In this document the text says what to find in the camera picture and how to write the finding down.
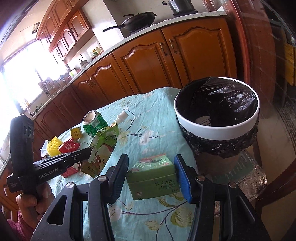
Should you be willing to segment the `person's left hand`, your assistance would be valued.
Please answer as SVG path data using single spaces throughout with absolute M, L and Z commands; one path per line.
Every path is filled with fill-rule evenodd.
M 39 200 L 33 195 L 24 193 L 16 197 L 16 203 L 21 212 L 22 219 L 32 229 L 37 227 L 42 216 L 55 199 L 52 189 L 47 182 L 38 186 L 37 191 L 40 195 Z

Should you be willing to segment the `pink sleeve forearm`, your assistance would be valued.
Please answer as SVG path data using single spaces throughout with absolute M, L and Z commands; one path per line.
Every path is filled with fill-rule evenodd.
M 34 221 L 33 217 L 29 211 L 22 214 L 21 211 L 18 212 L 18 221 L 14 222 L 12 220 L 7 220 L 10 227 L 20 240 L 31 240 L 32 234 L 34 232 Z

